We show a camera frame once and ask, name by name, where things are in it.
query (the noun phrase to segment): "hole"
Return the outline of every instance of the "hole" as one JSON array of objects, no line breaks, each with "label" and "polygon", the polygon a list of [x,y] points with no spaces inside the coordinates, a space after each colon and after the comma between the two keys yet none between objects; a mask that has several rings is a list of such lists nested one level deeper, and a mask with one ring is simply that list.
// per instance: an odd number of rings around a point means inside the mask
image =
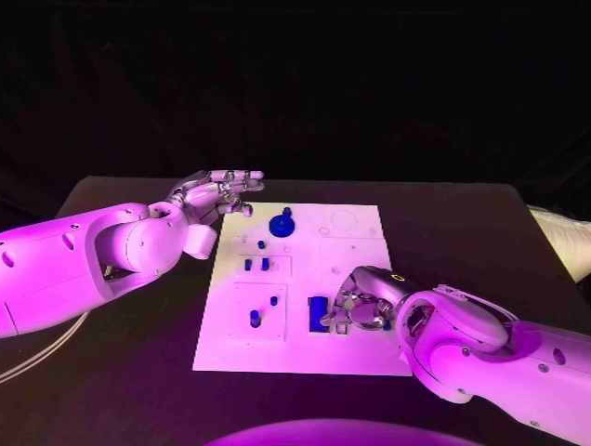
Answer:
[{"label": "hole", "polygon": [[10,268],[13,268],[13,265],[16,264],[16,260],[15,260],[15,258],[13,258],[13,252],[12,252],[12,251],[6,251],[6,252],[3,253],[3,262],[4,262],[4,264],[6,264]]},{"label": "hole", "polygon": [[565,357],[562,351],[558,348],[553,349],[553,361],[559,365],[564,365],[566,363],[566,357]]},{"label": "hole", "polygon": [[74,251],[74,236],[71,234],[64,234],[64,244]]}]

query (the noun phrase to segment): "white board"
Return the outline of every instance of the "white board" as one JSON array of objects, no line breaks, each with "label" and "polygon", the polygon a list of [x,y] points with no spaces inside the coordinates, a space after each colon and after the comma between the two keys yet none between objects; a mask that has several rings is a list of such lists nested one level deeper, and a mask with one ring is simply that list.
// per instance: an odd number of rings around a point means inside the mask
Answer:
[{"label": "white board", "polygon": [[[395,331],[310,332],[308,297],[333,303],[340,284],[362,265],[391,268],[376,206],[252,203],[251,218],[225,216],[193,370],[409,376]],[[284,207],[295,232],[268,230]],[[258,248],[265,242],[265,249]],[[261,260],[270,259],[262,270]],[[251,269],[245,260],[252,260]],[[261,325],[251,326],[257,310]]]}]

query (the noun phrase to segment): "blue knob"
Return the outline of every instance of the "blue knob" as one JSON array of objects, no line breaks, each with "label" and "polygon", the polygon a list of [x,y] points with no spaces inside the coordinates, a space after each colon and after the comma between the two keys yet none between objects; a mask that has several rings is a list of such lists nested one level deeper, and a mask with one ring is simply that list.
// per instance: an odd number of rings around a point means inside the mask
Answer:
[{"label": "blue knob", "polygon": [[293,220],[293,210],[284,207],[284,213],[274,216],[268,228],[275,237],[288,237],[295,232],[295,221]]},{"label": "blue knob", "polygon": [[258,328],[261,325],[261,317],[258,316],[258,311],[254,309],[251,311],[251,326],[252,328]]}]

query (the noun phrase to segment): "white pillow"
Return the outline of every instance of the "white pillow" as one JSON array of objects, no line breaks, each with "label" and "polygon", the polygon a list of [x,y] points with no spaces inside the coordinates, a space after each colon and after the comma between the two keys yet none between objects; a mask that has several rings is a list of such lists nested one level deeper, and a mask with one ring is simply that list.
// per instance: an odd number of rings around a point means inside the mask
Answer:
[{"label": "white pillow", "polygon": [[566,270],[579,282],[591,274],[591,222],[572,220],[539,207],[529,206],[529,210]]}]

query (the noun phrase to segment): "robotic hand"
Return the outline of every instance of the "robotic hand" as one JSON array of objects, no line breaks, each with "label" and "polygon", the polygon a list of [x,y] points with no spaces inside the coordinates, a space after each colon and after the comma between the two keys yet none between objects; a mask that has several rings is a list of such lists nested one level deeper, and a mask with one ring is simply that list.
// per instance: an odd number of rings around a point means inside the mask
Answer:
[{"label": "robotic hand", "polygon": [[167,199],[124,203],[0,234],[0,337],[66,321],[156,281],[185,252],[205,259],[221,214],[252,215],[238,195],[262,172],[200,171]]},{"label": "robotic hand", "polygon": [[519,321],[445,285],[424,290],[389,270],[359,267],[321,323],[378,330],[391,322],[401,359],[442,399],[479,395],[522,423],[591,444],[589,336]]}]

